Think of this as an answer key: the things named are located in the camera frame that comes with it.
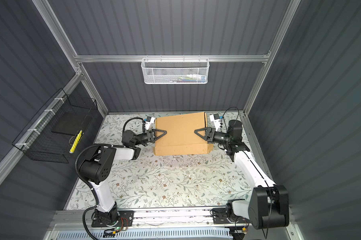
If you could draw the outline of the brown cardboard box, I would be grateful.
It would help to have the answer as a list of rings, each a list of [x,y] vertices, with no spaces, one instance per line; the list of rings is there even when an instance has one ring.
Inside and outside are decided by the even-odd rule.
[[[155,127],[166,131],[166,135],[155,142],[153,153],[156,156],[204,155],[213,150],[213,144],[194,133],[207,127],[205,112],[160,117]]]

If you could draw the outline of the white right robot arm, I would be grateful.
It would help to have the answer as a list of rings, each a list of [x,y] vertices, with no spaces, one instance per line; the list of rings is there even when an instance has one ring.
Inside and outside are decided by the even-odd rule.
[[[226,133],[211,127],[197,129],[194,133],[208,143],[222,145],[224,152],[241,170],[252,188],[249,200],[234,199],[227,202],[225,216],[229,220],[249,220],[257,230],[289,225],[288,191],[269,178],[255,161],[249,147],[242,141],[240,121],[229,121]]]

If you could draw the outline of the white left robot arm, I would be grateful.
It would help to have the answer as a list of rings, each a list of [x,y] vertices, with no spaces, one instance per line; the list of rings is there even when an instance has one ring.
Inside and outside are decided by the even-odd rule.
[[[108,184],[108,176],[115,161],[136,160],[140,154],[138,145],[154,143],[167,134],[165,130],[152,129],[139,135],[131,130],[122,132],[122,145],[93,144],[76,157],[74,168],[78,178],[91,190],[95,198],[94,211],[108,218],[117,215]]]

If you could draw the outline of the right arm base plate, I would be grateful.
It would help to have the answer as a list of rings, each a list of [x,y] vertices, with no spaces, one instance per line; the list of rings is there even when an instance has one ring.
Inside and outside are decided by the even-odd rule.
[[[223,225],[223,224],[250,224],[249,219],[245,219],[238,216],[228,216],[228,213],[226,212],[225,208],[213,208],[209,211],[213,223],[217,225]]]

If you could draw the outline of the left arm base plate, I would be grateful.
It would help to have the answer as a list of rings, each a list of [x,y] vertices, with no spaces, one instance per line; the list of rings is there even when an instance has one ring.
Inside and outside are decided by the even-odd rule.
[[[134,213],[134,211],[113,211],[110,213],[103,213],[95,210],[91,216],[91,227],[131,227],[134,219]]]

